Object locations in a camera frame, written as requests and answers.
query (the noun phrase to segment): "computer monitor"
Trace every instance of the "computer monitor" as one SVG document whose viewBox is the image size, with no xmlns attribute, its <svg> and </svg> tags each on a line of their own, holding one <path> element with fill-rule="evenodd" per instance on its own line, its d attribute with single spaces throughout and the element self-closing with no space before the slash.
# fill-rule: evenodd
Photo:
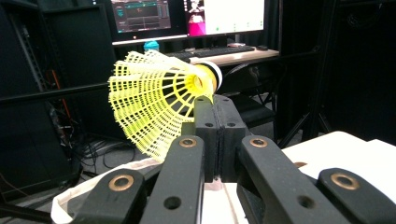
<svg viewBox="0 0 396 224">
<path fill-rule="evenodd" d="M 264 0 L 183 0 L 188 36 L 229 35 L 264 28 Z"/>
<path fill-rule="evenodd" d="M 100 0 L 105 4 L 113 45 L 187 37 L 183 0 Z"/>
</svg>

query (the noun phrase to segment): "shuttlecock cork base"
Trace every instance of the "shuttlecock cork base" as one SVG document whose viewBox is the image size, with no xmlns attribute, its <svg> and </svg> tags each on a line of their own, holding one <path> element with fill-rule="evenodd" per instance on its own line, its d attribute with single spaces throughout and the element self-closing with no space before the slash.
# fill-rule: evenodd
<svg viewBox="0 0 396 224">
<path fill-rule="evenodd" d="M 213 63 L 191 65 L 156 50 L 131 51 L 115 64 L 108 100 L 116 122 L 143 153 L 164 161 L 183 122 L 193 122 L 196 97 L 213 94 L 221 72 Z"/>
</svg>

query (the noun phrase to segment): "black metal frame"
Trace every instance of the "black metal frame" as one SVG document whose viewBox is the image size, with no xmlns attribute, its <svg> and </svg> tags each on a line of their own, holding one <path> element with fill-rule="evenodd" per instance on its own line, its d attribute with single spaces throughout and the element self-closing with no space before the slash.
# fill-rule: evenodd
<svg viewBox="0 0 396 224">
<path fill-rule="evenodd" d="M 136 192 L 146 187 L 145 181 L 151 183 L 149 186 L 155 182 L 154 187 L 141 191 L 144 199 L 147 195 L 149 198 L 135 203 L 137 210 L 131 204 L 137 202 L 138 195 L 128 194 L 125 200 L 125 192 L 115 191 L 108 184 L 120 174 L 134 173 L 115 171 L 92 190 L 89 201 L 84 203 L 91 206 L 82 206 L 84 212 L 77 212 L 75 223 L 87 218 L 104 223 L 200 223 L 204 183 L 212 182 L 205 178 L 206 174 L 222 182 L 237 183 L 237 195 L 249 223 L 396 220 L 395 204 L 357 175 L 330 169 L 320 173 L 318 181 L 307 178 L 271 139 L 249 133 L 228 98 L 216 95 L 212 105 L 209 99 L 199 97 L 195 101 L 194 117 L 193 127 L 184 126 L 183 134 L 173 141 L 162 168 L 154 172 L 157 175 L 145 176 L 144 181 L 136 181 L 126 189 L 125 192 Z M 140 180 L 142 176 L 137 174 L 136 178 Z M 375 203 L 363 203 L 367 196 Z M 97 204 L 104 199 L 106 204 L 98 208 Z"/>
</svg>

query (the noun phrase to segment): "floor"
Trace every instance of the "floor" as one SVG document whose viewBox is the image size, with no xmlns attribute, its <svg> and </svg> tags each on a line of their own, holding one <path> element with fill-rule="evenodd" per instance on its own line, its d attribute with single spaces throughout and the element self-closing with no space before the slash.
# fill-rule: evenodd
<svg viewBox="0 0 396 224">
<path fill-rule="evenodd" d="M 250 129 L 253 134 L 273 137 L 272 123 L 264 124 L 259 127 Z M 301 132 L 298 132 L 289 142 L 288 146 L 300 143 Z M 82 161 L 84 173 L 81 174 L 78 183 L 91 179 L 91 173 L 102 174 L 113 167 L 129 161 L 140 161 L 146 156 L 142 155 L 137 149 L 131 148 L 125 143 L 117 141 L 103 141 L 101 139 L 92 139 L 90 147 L 86 151 L 85 158 Z M 62 193 L 64 189 L 51 189 L 44 192 L 30 195 L 20 200 L 10 202 L 18 206 L 29 207 L 40 211 L 50 212 L 52 199 L 54 196 Z M 29 220 L 23 220 L 12 217 L 0 218 L 0 223 L 38 223 Z"/>
</svg>

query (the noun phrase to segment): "black pole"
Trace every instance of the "black pole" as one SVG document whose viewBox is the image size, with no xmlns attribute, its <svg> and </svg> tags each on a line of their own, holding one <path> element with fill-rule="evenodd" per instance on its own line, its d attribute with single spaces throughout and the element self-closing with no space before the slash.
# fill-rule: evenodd
<svg viewBox="0 0 396 224">
<path fill-rule="evenodd" d="M 38 93 L 22 94 L 18 96 L 0 98 L 0 105 L 13 105 L 26 102 L 43 101 L 64 98 L 70 95 L 82 94 L 88 91 L 99 91 L 108 89 L 108 83 L 99 83 L 87 86 L 65 88 L 58 91 L 43 91 Z"/>
</svg>

